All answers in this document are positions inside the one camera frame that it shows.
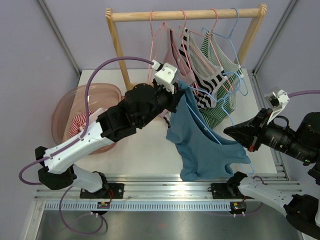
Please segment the pink hanger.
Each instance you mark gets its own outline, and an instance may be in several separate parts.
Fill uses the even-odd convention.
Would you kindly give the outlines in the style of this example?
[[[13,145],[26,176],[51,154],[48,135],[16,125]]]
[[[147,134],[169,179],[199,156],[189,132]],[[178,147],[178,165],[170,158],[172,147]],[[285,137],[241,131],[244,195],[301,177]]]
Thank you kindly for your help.
[[[218,64],[219,64],[219,66],[222,68],[222,67],[223,67],[223,66],[222,66],[222,63],[221,63],[220,58],[219,58],[219,56],[218,56],[218,54],[217,54],[217,52],[216,52],[215,46],[213,45],[213,42],[212,42],[213,31],[214,31],[214,28],[215,28],[215,26],[216,26],[216,24],[217,24],[217,22],[218,22],[219,17],[218,17],[218,13],[217,13],[217,10],[216,10],[216,9],[211,8],[210,10],[215,13],[215,17],[214,17],[214,18],[215,18],[215,21],[214,21],[214,23],[213,23],[213,26],[212,26],[211,30],[209,31],[208,36],[206,36],[205,34],[202,34],[202,33],[198,33],[198,32],[194,32],[194,33],[195,33],[196,35],[200,36],[200,37],[203,37],[204,39],[207,39],[207,41],[208,41],[208,48],[209,48],[209,49],[212,48],[212,51],[213,51],[213,53],[214,53],[214,55],[215,55],[215,58],[216,58],[216,60],[217,60],[217,62],[218,62]]]
[[[152,10],[149,14],[149,26],[150,26],[150,34],[151,34],[151,46],[150,46],[150,53],[149,53],[150,61],[152,61],[154,58],[157,57],[160,41],[162,38],[162,28],[163,28],[163,24],[161,23],[159,28],[156,31],[153,30],[153,12],[154,11]],[[158,35],[160,35],[160,37],[158,40],[158,46],[155,48],[155,53],[154,53],[155,40],[157,39]],[[148,85],[151,84],[152,73],[153,73],[153,69],[149,66],[148,73],[147,73],[147,82],[146,82]]]
[[[186,29],[186,25],[187,25],[187,15],[185,13],[185,11],[183,9],[180,9],[180,11],[182,12],[183,14],[183,17],[184,17],[184,22],[183,22],[183,26],[181,26],[182,30],[181,30],[181,44],[182,44],[182,48],[183,48],[183,52],[185,54],[185,59],[186,59],[186,62],[187,62],[187,65],[188,65],[188,68],[189,70],[191,71],[192,70],[192,67],[191,67],[191,64],[190,64],[190,60],[189,60],[189,57],[188,57],[188,54],[187,54],[187,49],[185,47],[185,43],[184,43],[184,32],[185,32],[185,29]],[[192,86],[192,90],[193,90],[193,93],[195,96],[198,96],[199,94],[199,91],[198,91],[198,85],[197,85],[197,82],[194,81],[193,84],[191,85]]]

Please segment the black white striped tank top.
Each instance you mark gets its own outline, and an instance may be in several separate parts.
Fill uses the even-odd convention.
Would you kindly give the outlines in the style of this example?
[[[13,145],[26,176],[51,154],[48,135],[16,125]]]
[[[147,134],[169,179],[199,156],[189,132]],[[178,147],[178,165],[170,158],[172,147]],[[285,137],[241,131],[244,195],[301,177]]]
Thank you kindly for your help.
[[[187,66],[191,67],[197,87],[200,89],[195,96],[197,106],[200,109],[215,107],[218,100],[217,91],[228,79],[223,75],[224,69],[207,59],[187,28],[183,30],[182,43],[178,50]]]

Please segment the mauve ribbed tank top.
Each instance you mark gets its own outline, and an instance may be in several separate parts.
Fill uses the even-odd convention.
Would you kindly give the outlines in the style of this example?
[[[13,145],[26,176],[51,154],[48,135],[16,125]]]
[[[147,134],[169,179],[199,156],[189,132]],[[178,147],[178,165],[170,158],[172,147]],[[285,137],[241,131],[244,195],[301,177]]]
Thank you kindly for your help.
[[[164,64],[168,63],[176,67],[179,70],[178,79],[182,80],[188,86],[191,86],[196,80],[194,73],[189,69],[188,64],[182,58],[182,54],[179,52],[174,39],[175,32],[166,22],[162,22],[162,35],[158,48],[157,56],[153,59],[157,62]],[[156,52],[158,46],[158,40],[160,35],[157,36],[153,53]]]

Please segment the blue tank top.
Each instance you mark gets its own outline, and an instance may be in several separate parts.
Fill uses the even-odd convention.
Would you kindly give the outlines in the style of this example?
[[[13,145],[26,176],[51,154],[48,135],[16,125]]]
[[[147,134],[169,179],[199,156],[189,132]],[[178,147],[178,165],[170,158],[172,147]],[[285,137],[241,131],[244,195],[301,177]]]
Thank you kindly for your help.
[[[170,115],[166,139],[175,144],[182,158],[180,178],[186,182],[230,178],[234,174],[232,164],[251,164],[242,145],[209,128],[192,89],[181,80],[178,87],[184,94]]]

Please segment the red white striped tank top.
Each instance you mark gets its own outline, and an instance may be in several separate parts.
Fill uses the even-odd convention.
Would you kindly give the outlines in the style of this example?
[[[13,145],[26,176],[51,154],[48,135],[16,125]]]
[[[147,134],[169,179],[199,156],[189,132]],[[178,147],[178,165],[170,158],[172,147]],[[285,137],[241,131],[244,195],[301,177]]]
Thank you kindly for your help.
[[[76,115],[70,123],[70,127],[68,130],[68,136],[71,138],[78,133],[82,132],[86,127],[87,116],[85,112],[82,112]]]

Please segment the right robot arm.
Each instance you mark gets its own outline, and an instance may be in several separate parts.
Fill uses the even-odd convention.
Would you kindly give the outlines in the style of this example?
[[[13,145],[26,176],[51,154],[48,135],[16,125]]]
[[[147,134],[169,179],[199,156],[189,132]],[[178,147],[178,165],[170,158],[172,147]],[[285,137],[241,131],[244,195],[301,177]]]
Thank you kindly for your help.
[[[289,125],[280,126],[271,118],[272,110],[263,108],[252,119],[224,129],[224,133],[249,152],[261,145],[284,153],[313,167],[308,175],[320,183],[320,114],[310,112],[297,130]],[[232,198],[241,195],[256,199],[272,207],[298,231],[318,240],[320,238],[320,200],[311,195],[282,193],[268,185],[236,172],[226,183],[227,193]]]

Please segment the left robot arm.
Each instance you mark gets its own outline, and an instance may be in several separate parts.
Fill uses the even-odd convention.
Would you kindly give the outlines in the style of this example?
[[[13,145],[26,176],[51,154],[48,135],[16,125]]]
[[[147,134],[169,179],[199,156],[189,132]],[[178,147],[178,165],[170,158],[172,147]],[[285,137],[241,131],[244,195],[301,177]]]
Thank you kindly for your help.
[[[175,113],[184,93],[177,83],[173,84],[173,91],[157,83],[136,85],[125,93],[122,101],[100,114],[87,130],[56,147],[35,150],[38,157],[44,158],[44,164],[38,170],[40,183],[51,190],[69,186],[81,188],[95,198],[103,199],[109,189],[106,177],[101,172],[82,169],[76,162],[104,146],[136,134],[137,129],[144,128],[164,110]]]

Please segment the green white striped tank top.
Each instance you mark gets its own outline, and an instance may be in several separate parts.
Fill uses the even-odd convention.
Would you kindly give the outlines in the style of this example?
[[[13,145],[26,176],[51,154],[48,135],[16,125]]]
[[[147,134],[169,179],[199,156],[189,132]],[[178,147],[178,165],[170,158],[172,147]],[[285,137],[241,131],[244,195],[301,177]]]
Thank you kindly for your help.
[[[200,110],[207,124],[213,129],[237,108],[235,89],[239,84],[239,79],[243,78],[244,75],[241,65],[238,62],[231,61],[219,47],[214,34],[207,31],[205,35],[206,38],[203,39],[200,48],[201,52],[213,65],[222,67],[224,72],[227,73],[227,80],[216,92],[215,99],[217,102],[215,107]]]

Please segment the pink translucent plastic basket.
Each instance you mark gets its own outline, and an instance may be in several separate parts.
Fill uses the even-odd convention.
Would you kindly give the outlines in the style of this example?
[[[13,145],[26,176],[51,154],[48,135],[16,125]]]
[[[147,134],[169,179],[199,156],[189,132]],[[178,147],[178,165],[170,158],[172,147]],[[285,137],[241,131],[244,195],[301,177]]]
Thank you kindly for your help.
[[[85,113],[85,90],[86,86],[81,85],[66,93],[57,104],[51,117],[51,135],[57,145],[70,139],[68,131],[71,120]],[[100,114],[117,105],[121,99],[122,94],[117,86],[109,83],[91,84],[87,96],[89,123],[95,122]]]

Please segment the wooden clothes rack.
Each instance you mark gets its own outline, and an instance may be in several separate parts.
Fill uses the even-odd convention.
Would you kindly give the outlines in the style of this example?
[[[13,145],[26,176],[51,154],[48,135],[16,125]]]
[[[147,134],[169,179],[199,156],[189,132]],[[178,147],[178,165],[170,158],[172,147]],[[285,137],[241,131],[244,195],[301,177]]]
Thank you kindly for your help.
[[[109,32],[112,38],[113,46],[115,49],[116,57],[113,61],[118,61],[122,77],[125,83],[127,92],[124,95],[123,103],[129,110],[137,110],[139,107],[147,109],[149,102],[153,101],[156,97],[156,92],[169,101],[169,108],[172,110],[174,104],[178,102],[178,92],[175,91],[173,84],[160,81],[155,82],[149,76],[146,83],[131,84],[126,61],[130,60],[129,56],[124,56],[123,48],[121,45],[119,33],[116,24],[118,22],[150,22],[153,21],[178,21],[183,20],[205,20],[214,19],[238,19],[250,18],[251,22],[246,31],[246,34],[241,43],[240,49],[236,54],[237,60],[242,63],[248,54],[248,51],[255,39],[258,30],[267,13],[267,5],[259,4],[256,8],[242,8],[242,9],[219,9],[211,8],[209,10],[179,10],[179,11],[150,11],[150,12],[122,12],[114,13],[112,9],[105,10],[105,18],[109,27]]]

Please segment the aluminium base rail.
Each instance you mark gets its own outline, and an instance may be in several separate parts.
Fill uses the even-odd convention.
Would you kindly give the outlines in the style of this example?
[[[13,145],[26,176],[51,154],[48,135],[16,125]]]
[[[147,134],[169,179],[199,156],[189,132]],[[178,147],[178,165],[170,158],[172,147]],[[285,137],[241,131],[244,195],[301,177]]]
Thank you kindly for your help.
[[[209,181],[181,181],[177,174],[107,174],[110,184],[122,184],[112,199],[81,199],[81,190],[49,190],[40,186],[34,201],[42,210],[76,211],[228,211],[232,202],[253,201],[252,197],[213,197]]]

